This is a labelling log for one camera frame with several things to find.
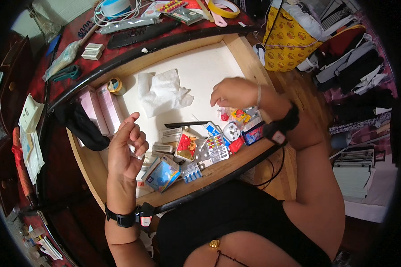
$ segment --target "black shirt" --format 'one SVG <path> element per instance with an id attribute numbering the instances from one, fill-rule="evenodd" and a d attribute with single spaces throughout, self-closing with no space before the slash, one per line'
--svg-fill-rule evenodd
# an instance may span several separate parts
<path id="1" fill-rule="evenodd" d="M 157 229 L 160 266 L 183 266 L 196 248 L 237 231 L 269 239 L 302 266 L 331 266 L 328 255 L 287 217 L 279 201 L 230 181 L 163 215 Z"/>

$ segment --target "drawer handle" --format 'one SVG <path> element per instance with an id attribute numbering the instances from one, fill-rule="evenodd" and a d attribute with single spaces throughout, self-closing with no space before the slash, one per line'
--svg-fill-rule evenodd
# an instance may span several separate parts
<path id="1" fill-rule="evenodd" d="M 15 82 L 9 84 L 9 90 L 13 91 L 15 89 Z"/>

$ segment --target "hand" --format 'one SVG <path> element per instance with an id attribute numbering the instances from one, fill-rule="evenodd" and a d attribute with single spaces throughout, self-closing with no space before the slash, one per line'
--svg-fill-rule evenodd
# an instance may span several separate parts
<path id="1" fill-rule="evenodd" d="M 135 147 L 139 156 L 148 150 L 146 135 L 135 124 L 140 114 L 135 112 L 119 126 L 108 148 L 108 178 L 122 179 L 122 182 L 135 180 L 143 165 L 143 160 L 130 156 L 128 143 Z"/>
<path id="2" fill-rule="evenodd" d="M 257 105 L 258 86 L 246 79 L 225 78 L 216 86 L 211 94 L 211 107 L 247 108 Z"/>

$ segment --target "masking tape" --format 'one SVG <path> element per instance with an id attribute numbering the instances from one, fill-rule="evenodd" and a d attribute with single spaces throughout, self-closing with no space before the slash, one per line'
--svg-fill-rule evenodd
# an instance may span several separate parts
<path id="1" fill-rule="evenodd" d="M 216 4 L 224 5 L 230 8 L 233 12 L 229 12 L 224 9 L 218 8 Z M 222 16 L 224 18 L 236 18 L 240 13 L 239 8 L 234 3 L 229 2 L 227 0 L 209 0 L 208 8 L 215 14 Z"/>

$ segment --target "person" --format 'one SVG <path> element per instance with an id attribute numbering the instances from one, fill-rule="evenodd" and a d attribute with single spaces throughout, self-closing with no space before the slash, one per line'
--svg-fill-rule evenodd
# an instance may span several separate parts
<path id="1" fill-rule="evenodd" d="M 273 88 L 243 78 L 226 78 L 211 94 L 211 106 L 257 105 L 273 121 L 283 119 L 292 104 Z M 117 214 L 135 209 L 135 177 L 147 151 L 145 134 L 135 124 L 139 113 L 122 123 L 108 156 L 107 207 Z M 160 263 L 139 239 L 139 226 L 123 228 L 105 222 L 107 241 L 117 266 L 331 266 L 345 227 L 343 197 L 328 160 L 325 141 L 308 116 L 286 133 L 296 151 L 295 201 L 278 201 L 257 187 L 230 181 L 163 215 L 157 226 Z"/>

